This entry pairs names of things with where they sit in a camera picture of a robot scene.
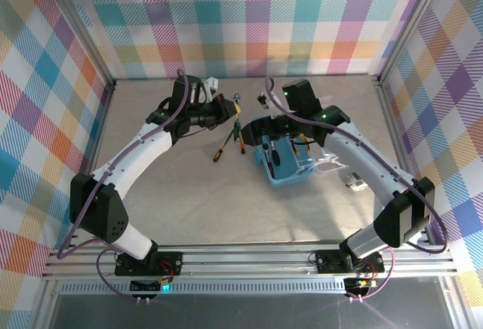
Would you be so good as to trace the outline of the yellow black pliers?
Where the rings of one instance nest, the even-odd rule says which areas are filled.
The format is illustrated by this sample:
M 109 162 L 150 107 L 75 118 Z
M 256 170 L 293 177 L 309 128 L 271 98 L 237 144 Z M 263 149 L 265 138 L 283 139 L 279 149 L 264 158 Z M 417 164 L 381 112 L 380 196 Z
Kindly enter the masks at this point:
M 310 142 L 307 140 L 307 138 L 303 135 L 300 134 L 296 137 L 290 137 L 289 141 L 291 143 L 291 147 L 296 155 L 299 155 L 301 153 L 301 147 L 306 148 L 306 152 L 309 154 L 311 152 L 310 149 Z

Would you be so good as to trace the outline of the blue toolbox with clear lid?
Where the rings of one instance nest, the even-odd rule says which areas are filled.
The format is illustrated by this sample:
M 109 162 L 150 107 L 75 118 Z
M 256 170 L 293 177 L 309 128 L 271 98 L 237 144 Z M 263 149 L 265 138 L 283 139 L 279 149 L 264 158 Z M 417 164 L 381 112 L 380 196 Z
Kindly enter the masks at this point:
M 270 114 L 254 118 L 268 118 Z M 302 183 L 310 178 L 315 172 L 327 173 L 344 168 L 345 164 L 339 157 L 326 148 L 311 142 L 311 152 L 308 154 L 305 147 L 301 147 L 301 153 L 296 155 L 289 141 L 290 137 L 282 137 L 272 140 L 263 134 L 254 134 L 263 138 L 263 142 L 269 145 L 269 157 L 272 162 L 274 177 L 271 177 L 267 167 L 267 160 L 262 145 L 254 147 L 254 160 L 258 165 L 264 166 L 269 183 L 274 188 L 282 188 L 295 183 Z M 272 148 L 276 148 L 281 159 L 281 164 L 275 166 L 272 160 Z

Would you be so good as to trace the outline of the plaid backdrop panel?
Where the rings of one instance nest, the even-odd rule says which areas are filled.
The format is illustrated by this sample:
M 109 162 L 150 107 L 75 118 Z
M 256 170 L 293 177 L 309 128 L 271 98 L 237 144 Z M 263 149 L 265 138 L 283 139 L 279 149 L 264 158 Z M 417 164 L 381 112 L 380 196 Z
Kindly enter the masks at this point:
M 473 329 L 483 329 L 483 0 L 431 0 L 386 83 L 412 171 L 436 187 Z
M 71 0 L 112 76 L 372 75 L 417 0 Z
M 0 329 L 27 329 L 106 94 L 55 0 L 0 0 Z

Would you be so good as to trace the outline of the controller board with LED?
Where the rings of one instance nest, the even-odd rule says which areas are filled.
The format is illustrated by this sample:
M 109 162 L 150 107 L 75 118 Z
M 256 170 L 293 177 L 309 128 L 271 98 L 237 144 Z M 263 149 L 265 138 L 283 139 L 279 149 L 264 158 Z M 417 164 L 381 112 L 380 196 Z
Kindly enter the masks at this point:
M 131 279 L 130 291 L 139 292 L 162 292 L 168 290 L 174 276 L 165 276 L 161 278 Z
M 370 289 L 377 286 L 377 280 L 371 278 L 345 278 L 343 280 L 346 291 L 361 291 L 366 294 Z

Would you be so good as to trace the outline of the aluminium side rail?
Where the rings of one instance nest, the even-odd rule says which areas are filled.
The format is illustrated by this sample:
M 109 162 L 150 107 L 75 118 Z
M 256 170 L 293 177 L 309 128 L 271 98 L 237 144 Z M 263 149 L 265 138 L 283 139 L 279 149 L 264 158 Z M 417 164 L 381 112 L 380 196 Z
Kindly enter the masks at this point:
M 72 178 L 72 181 L 74 178 L 78 178 L 81 175 L 82 176 L 88 176 L 92 170 L 96 167 L 98 157 L 100 154 L 100 148 L 102 145 L 102 140 L 103 136 L 105 133 L 105 125 L 107 122 L 107 117 L 109 114 L 109 108 L 112 102 L 112 98 L 114 95 L 116 89 L 116 81 L 112 83 L 112 85 L 107 85 L 106 90 L 103 93 L 100 101 L 99 108 L 97 110 L 96 118 L 94 120 L 94 123 L 97 123 L 97 125 L 93 126 L 92 131 L 94 132 L 94 138 L 92 138 L 92 141 L 88 143 L 87 148 L 88 148 L 88 157 L 85 159 L 85 162 L 81 163 L 80 171 Z M 74 223 L 71 222 L 71 205 L 72 205 L 72 183 L 70 185 L 70 197 L 69 197 L 69 209 L 67 211 L 67 218 L 69 219 L 68 223 L 70 224 L 69 226 L 69 231 L 66 235 L 65 241 L 63 244 L 65 244 L 66 249 L 70 249 L 75 247 L 73 244 L 71 244 L 71 240 L 75 236 L 75 231 L 77 228 L 74 228 Z
M 412 174 L 413 171 L 409 164 L 408 154 L 405 151 L 403 139 L 401 138 L 397 121 L 393 115 L 392 107 L 389 103 L 389 98 L 386 95 L 385 89 L 381 85 L 375 86 L 378 100 L 383 111 L 383 116 L 386 122 L 386 126 L 389 130 L 389 136 L 392 142 L 392 147 L 395 152 L 395 157 L 398 162 L 398 166 L 408 173 Z

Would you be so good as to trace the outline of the aluminium mounting rail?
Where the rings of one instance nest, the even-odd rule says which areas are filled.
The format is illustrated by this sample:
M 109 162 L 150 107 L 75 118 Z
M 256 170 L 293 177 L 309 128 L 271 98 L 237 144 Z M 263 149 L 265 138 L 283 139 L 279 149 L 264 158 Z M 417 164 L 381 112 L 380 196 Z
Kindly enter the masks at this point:
M 375 277 L 392 274 L 396 278 L 455 275 L 456 264 L 450 252 L 428 254 L 407 245 L 393 251 L 379 252 L 385 271 L 382 273 L 319 274 L 315 266 L 315 251 L 337 250 L 334 245 L 317 242 L 182 245 L 160 247 L 158 251 L 180 251 L 183 264 L 180 278 L 303 278 L 313 276 Z M 42 277 L 95 278 L 103 274 L 115 276 L 118 255 L 102 245 L 81 248 L 63 258 L 52 253 Z

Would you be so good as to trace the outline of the aluminium frame post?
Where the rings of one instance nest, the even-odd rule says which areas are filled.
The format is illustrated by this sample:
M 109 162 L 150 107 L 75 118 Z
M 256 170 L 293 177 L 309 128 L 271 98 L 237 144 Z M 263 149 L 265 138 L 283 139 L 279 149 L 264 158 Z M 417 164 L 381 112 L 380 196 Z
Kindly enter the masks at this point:
M 107 88 L 110 91 L 114 91 L 116 80 L 112 77 L 101 53 L 94 44 L 94 40 L 89 35 L 87 27 L 82 21 L 75 4 L 72 0 L 55 0 L 55 2 L 59 5 L 60 10 L 63 12 L 68 24 L 84 48 L 85 53 L 90 58 L 93 66 L 104 79 Z
M 385 85 L 431 2 L 432 0 L 398 1 L 393 14 L 395 20 L 388 25 L 389 37 L 383 43 L 379 61 L 371 69 L 376 86 Z

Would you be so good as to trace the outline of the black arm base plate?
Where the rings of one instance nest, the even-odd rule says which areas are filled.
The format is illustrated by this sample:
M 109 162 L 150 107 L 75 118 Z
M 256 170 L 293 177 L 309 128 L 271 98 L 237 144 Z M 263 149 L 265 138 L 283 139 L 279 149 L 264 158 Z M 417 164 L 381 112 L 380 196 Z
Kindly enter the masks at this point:
M 382 273 L 383 258 L 374 252 L 364 259 L 354 258 L 339 250 L 315 251 L 315 266 L 319 274 Z
M 183 253 L 153 251 L 143 260 L 120 254 L 115 262 L 115 276 L 177 276 L 181 273 Z

